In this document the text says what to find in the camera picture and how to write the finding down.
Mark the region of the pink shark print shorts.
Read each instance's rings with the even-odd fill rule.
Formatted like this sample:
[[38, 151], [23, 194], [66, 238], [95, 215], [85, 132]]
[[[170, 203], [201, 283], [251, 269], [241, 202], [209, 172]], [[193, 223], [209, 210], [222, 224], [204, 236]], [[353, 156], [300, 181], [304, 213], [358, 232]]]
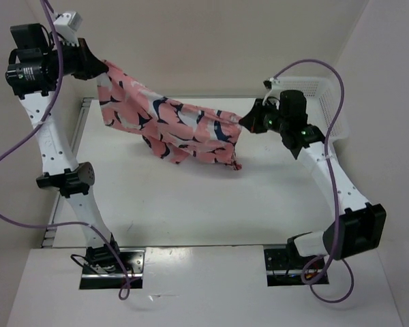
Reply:
[[240, 116], [160, 95], [106, 61], [97, 77], [97, 94], [105, 126], [142, 137], [153, 154], [179, 164], [193, 157], [206, 164], [240, 170], [236, 145]]

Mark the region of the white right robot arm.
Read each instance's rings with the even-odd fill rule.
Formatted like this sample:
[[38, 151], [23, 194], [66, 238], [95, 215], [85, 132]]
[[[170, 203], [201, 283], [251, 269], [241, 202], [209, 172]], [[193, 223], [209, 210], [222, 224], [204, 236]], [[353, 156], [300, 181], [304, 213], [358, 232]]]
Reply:
[[239, 123], [252, 134], [278, 133], [292, 156], [311, 173], [331, 208], [333, 223], [326, 230], [288, 239], [285, 258], [291, 267], [300, 268], [317, 255], [342, 260], [378, 247], [387, 213], [354, 186], [320, 128], [308, 122], [307, 100], [301, 91], [283, 91], [278, 99], [256, 99]]

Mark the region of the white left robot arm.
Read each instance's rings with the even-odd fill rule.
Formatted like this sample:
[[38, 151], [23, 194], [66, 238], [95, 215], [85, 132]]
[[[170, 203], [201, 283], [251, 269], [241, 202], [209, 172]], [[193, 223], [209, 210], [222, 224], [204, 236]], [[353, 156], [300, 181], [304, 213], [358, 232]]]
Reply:
[[84, 39], [54, 48], [40, 23], [10, 28], [16, 48], [10, 53], [5, 78], [28, 114], [42, 156], [40, 189], [56, 190], [72, 207], [87, 242], [87, 270], [112, 273], [123, 259], [112, 232], [103, 222], [93, 194], [95, 172], [73, 154], [60, 122], [52, 113], [59, 81], [66, 75], [90, 80], [108, 71]]

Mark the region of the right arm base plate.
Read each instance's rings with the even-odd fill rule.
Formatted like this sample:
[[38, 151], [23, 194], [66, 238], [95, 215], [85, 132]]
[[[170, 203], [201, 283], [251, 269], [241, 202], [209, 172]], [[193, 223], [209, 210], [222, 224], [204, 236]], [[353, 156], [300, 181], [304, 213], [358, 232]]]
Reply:
[[290, 258], [285, 245], [264, 247], [264, 262], [269, 287], [303, 285], [303, 267], [314, 257]]

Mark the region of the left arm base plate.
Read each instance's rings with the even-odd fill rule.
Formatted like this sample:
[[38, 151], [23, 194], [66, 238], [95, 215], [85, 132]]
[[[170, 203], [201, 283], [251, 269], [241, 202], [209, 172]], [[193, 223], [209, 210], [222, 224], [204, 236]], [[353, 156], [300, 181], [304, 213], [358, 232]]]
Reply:
[[[132, 289], [141, 289], [143, 282], [145, 249], [120, 248], [119, 257], [131, 279]], [[126, 282], [125, 275], [117, 261], [106, 268], [99, 264], [89, 263], [86, 257], [72, 254], [72, 259], [82, 268], [80, 290], [119, 290]]]

